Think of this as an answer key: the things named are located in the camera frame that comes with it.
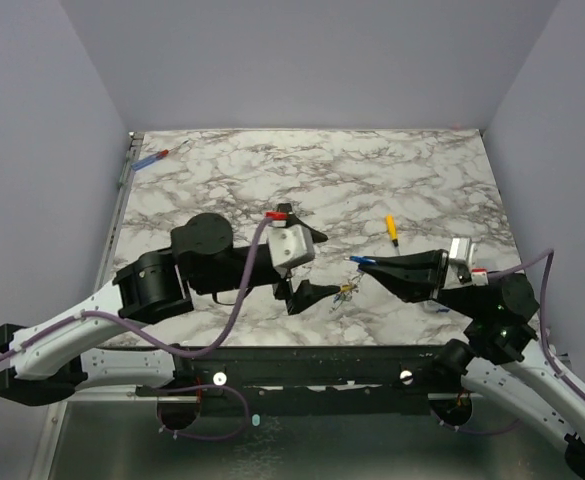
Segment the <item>blue tag key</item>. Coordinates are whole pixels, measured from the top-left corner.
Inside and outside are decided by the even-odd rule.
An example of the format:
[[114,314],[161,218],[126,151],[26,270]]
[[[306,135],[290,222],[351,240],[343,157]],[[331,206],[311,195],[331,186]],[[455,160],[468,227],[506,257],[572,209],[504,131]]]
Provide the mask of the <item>blue tag key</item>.
[[376,261],[372,258],[368,258],[366,256],[350,256],[348,258],[349,261],[355,262],[357,264],[371,264],[375,265]]

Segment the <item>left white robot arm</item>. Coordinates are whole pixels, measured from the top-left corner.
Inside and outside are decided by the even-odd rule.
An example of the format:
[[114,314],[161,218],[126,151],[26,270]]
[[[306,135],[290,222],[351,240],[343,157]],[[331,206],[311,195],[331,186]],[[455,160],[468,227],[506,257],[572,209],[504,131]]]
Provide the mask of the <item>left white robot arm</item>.
[[[229,337],[246,297],[270,286],[290,315],[341,293],[338,285],[294,287],[291,272],[311,262],[326,235],[298,219],[288,204],[264,215],[247,247],[235,247],[230,222],[201,213],[173,229],[166,248],[142,254],[66,312],[32,327],[0,327],[0,398],[26,406],[63,401],[99,386],[138,385],[178,395],[193,371],[177,360],[206,356]],[[199,350],[160,341],[144,326],[190,313],[194,295],[235,292],[229,318]]]

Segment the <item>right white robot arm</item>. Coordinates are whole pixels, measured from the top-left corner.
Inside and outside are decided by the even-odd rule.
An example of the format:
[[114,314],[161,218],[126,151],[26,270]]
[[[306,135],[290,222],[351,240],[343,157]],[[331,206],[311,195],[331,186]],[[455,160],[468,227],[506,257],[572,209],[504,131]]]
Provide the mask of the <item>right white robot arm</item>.
[[360,272],[405,303],[434,301],[469,318],[464,340],[448,341],[431,367],[433,383],[462,385],[534,428],[585,479],[585,382],[549,344],[544,293],[518,265],[488,271],[475,265],[476,245],[455,238],[446,250],[393,257],[356,256]]

